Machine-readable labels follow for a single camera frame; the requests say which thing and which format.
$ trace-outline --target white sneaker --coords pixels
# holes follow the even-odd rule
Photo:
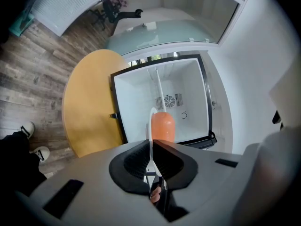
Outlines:
[[[24,122],[18,128],[18,131],[23,132],[27,136],[27,139],[29,139],[34,133],[34,124],[31,121]]]
[[[40,147],[34,149],[32,153],[35,153],[38,155],[38,157],[40,158],[40,163],[46,161],[50,155],[49,149],[45,146],[40,146]]]

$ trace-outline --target wooden floor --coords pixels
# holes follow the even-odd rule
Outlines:
[[[62,98],[73,68],[87,54],[104,47],[112,26],[94,26],[92,14],[79,17],[62,37],[35,21],[20,38],[11,35],[0,50],[0,138],[16,131],[22,121],[36,130],[31,149],[47,146],[50,157],[40,166],[47,177],[76,156],[62,123]]]

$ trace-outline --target teal object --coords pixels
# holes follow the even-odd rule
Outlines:
[[[16,21],[14,21],[14,23],[8,29],[10,32],[12,32],[18,37],[20,37],[20,35],[25,31],[26,28],[29,27],[30,24],[32,24],[34,19],[34,16],[29,13],[21,26],[23,16],[24,16],[24,11],[18,16]]]
[[[106,48],[120,55],[159,44],[189,42],[217,43],[195,20],[168,20],[146,23],[111,36]]]

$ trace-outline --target orange object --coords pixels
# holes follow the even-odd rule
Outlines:
[[[175,122],[170,113],[158,112],[152,115],[151,137],[153,140],[158,139],[174,142]]]

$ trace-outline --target round table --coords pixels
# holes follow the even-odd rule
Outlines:
[[[78,157],[122,144],[111,94],[111,74],[128,68],[122,56],[97,50],[85,56],[69,77],[63,96],[63,126]]]

